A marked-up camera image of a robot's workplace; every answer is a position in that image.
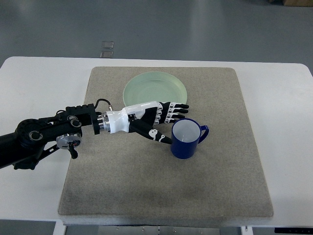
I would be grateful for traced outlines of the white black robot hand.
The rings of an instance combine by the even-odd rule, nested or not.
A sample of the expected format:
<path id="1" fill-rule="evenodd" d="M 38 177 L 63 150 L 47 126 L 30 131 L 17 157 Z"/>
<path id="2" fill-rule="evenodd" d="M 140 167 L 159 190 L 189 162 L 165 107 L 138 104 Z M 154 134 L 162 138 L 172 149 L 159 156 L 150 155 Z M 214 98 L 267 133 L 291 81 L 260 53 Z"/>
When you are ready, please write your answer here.
<path id="1" fill-rule="evenodd" d="M 153 141 L 171 144 L 172 140 L 155 125 L 174 123 L 188 113 L 187 104 L 151 101 L 124 107 L 120 111 L 107 111 L 98 116 L 100 129 L 109 133 L 133 133 Z"/>

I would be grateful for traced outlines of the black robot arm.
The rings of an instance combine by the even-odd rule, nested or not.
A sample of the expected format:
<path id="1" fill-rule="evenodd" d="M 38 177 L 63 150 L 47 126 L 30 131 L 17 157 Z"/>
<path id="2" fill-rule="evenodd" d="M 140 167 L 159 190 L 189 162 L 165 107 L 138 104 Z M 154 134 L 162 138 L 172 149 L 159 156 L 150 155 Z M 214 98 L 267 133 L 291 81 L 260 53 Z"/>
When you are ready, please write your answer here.
<path id="1" fill-rule="evenodd" d="M 13 133 L 0 138 L 0 166 L 34 170 L 39 161 L 59 149 L 76 159 L 81 143 L 82 127 L 92 126 L 97 135 L 110 131 L 106 113 L 96 111 L 97 104 L 66 107 L 53 117 L 21 121 Z"/>

